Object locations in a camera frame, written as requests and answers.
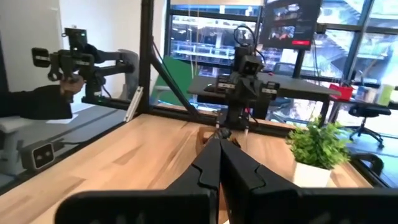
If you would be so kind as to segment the monitor with red bar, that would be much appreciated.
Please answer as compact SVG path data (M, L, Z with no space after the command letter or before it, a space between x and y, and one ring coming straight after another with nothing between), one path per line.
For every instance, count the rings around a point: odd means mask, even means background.
M310 50L323 0L267 0L259 43L266 48Z

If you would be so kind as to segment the wooden tea organiser box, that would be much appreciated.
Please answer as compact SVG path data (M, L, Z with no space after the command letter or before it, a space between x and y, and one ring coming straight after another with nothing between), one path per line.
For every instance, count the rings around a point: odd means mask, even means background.
M207 144L208 140L212 137L212 135L216 132L215 127L202 126L198 128L197 131L197 140L195 144L196 154L199 155L202 149Z

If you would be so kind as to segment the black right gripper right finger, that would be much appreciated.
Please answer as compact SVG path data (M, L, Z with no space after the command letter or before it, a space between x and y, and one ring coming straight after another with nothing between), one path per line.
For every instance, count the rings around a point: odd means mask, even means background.
M298 187L227 140L221 141L221 184L230 224L293 224Z

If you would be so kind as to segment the black office chair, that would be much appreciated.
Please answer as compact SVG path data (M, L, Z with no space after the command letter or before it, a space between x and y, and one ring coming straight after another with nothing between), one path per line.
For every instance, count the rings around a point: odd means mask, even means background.
M384 147L382 136L379 133L366 128L365 124L368 118L376 118L379 115L390 116L391 115L390 109L380 106L353 105L349 109L348 113L351 116L363 118L360 126L347 126L347 128L353 130L353 132L349 135L349 140L354 141L353 139L354 135L360 137L362 134L367 134L372 138L374 138L379 143L378 148L382 149Z

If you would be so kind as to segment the red box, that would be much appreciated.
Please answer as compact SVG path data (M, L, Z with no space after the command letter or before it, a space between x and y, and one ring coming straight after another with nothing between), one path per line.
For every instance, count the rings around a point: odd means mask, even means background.
M338 91L340 94L331 95L333 99L349 101L352 97L354 88L352 86L339 86L330 84L329 89Z

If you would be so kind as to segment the green plant in white pot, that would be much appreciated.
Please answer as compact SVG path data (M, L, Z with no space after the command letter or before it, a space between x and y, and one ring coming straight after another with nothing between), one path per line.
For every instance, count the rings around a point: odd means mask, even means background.
M305 128L295 127L288 135L295 160L293 183L299 187L326 187L332 170L350 160L346 145L340 139L345 128L340 123L320 124L320 118L309 121Z

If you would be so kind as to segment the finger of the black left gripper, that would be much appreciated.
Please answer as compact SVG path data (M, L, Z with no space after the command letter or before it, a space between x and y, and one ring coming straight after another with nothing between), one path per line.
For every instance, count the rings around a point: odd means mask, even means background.
M226 115L225 125L232 128L238 124L238 105L230 103Z
M259 122L258 122L258 120L252 115L252 112L251 112L251 108L250 108L250 106L249 106L249 103L246 103L245 104L245 118L246 118L246 126L247 126L247 128L253 128L253 127L256 127L256 128L258 128L259 127Z

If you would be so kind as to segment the window with dark frame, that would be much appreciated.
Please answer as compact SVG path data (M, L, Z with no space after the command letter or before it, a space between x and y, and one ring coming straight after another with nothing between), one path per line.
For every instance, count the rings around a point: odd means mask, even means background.
M264 67L260 73L283 75L329 88L330 84L379 90L394 85L390 116L369 118L366 127L398 137L398 0L323 0L310 50L266 48L259 43L264 6L240 1L233 5L195 4L170 0L167 6L165 53L191 65L196 76L217 78L231 73L235 47L256 44ZM324 102L288 98L285 108L269 110L282 121L323 122L354 126L361 122L348 110L353 100Z

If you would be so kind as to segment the person's forearm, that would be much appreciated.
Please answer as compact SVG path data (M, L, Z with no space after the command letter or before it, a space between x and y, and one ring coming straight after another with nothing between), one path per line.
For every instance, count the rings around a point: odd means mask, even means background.
M32 91L0 92L0 118L19 116L26 119L70 119L70 103L59 85L38 87Z

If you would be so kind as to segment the green panel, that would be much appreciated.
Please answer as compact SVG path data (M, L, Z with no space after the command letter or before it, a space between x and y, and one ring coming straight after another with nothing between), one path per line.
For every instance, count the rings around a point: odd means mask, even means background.
M192 99L192 94L187 93L188 87L192 84L192 68L191 65L174 59L166 55L164 57L165 65L170 72L170 76L180 88L186 100ZM157 105L165 103L168 105L182 106L179 99L175 96L173 91L168 87L164 79L158 75L154 89L151 94L151 104Z

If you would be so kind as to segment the person's hand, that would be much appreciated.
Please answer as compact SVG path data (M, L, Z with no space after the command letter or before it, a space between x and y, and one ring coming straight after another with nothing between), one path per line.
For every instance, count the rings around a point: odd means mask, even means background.
M60 80L60 94L64 96L66 92L70 92L72 95L75 95L82 90L84 84L84 79L79 75L74 80L70 78Z

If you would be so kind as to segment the green cup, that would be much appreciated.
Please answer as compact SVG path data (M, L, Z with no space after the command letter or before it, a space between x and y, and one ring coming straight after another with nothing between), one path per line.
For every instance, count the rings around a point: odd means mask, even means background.
M388 106L391 100L392 92L395 90L394 85L381 84L378 91L377 104Z

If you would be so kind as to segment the silver light bar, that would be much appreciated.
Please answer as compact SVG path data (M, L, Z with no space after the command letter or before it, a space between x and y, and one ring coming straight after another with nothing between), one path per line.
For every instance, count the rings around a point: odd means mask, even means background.
M130 102L130 105L126 111L126 115L124 117L124 122L128 123L133 119L134 114L139 105L139 102L142 98L143 91L144 91L144 88L142 86L137 87L136 92L134 93L134 96L133 96L133 98Z

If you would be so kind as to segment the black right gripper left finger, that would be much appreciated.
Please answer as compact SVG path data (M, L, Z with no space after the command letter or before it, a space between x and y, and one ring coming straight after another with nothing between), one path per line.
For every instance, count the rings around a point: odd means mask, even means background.
M210 139L188 168L167 190L194 191L211 189L218 191L220 184L221 143Z

